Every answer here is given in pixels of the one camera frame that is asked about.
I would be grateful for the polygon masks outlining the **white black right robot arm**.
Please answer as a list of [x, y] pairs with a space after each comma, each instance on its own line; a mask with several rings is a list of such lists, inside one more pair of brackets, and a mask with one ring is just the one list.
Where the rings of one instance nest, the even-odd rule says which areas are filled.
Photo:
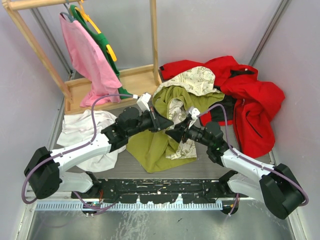
[[230, 169], [219, 179], [219, 191], [225, 197], [236, 193], [258, 200], [282, 220], [308, 203], [306, 193], [288, 166], [263, 163], [229, 146], [216, 122], [204, 128], [181, 122], [166, 134], [178, 143], [192, 140], [206, 146], [213, 163]]

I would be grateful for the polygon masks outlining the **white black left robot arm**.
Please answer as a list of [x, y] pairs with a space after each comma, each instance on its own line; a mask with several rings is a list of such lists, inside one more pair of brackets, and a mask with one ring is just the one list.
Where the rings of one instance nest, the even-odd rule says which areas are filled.
[[138, 133], [146, 130], [160, 132], [173, 124], [154, 107], [143, 112], [135, 107], [127, 107], [113, 124], [90, 140], [51, 151], [46, 147], [38, 148], [24, 170], [24, 185], [31, 187], [37, 200], [64, 191], [76, 191], [84, 193], [88, 198], [95, 198], [100, 193], [100, 185], [94, 175], [88, 171], [73, 173], [69, 169], [124, 147], [129, 138]]

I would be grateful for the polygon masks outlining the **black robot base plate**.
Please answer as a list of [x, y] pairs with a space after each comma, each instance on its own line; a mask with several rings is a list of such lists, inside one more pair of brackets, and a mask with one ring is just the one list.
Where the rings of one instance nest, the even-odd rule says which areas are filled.
[[173, 204], [179, 197], [183, 204], [211, 204], [223, 198], [235, 198], [227, 184], [218, 179], [134, 179], [98, 178], [93, 192], [79, 194], [82, 199], [103, 203]]

